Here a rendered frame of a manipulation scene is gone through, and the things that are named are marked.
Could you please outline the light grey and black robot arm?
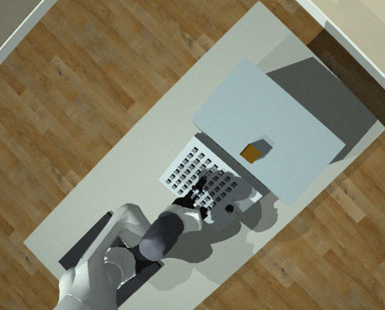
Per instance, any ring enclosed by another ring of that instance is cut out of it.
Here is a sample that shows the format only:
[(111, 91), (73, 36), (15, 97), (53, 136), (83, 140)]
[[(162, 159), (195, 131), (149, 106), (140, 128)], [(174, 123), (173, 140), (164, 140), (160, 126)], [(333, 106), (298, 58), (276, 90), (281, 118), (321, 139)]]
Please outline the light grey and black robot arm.
[[(191, 209), (171, 204), (151, 225), (138, 205), (116, 209), (76, 267), (62, 275), (53, 310), (118, 310), (116, 290), (136, 275), (134, 256), (140, 261), (161, 260), (179, 235), (202, 229), (207, 211), (199, 205)], [(133, 254), (124, 247), (110, 247), (118, 235)]]

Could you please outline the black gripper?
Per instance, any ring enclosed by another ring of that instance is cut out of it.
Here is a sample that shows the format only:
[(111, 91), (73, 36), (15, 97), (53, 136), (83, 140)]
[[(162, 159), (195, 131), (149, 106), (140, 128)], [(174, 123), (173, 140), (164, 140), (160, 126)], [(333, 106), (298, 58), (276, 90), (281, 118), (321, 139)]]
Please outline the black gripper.
[(197, 199), (197, 195), (199, 195), (203, 191), (202, 189), (206, 182), (207, 180), (201, 177), (199, 181), (195, 184), (195, 186), (192, 186), (192, 190), (185, 197), (177, 198), (172, 204), (177, 204), (185, 208), (194, 209), (193, 204)]

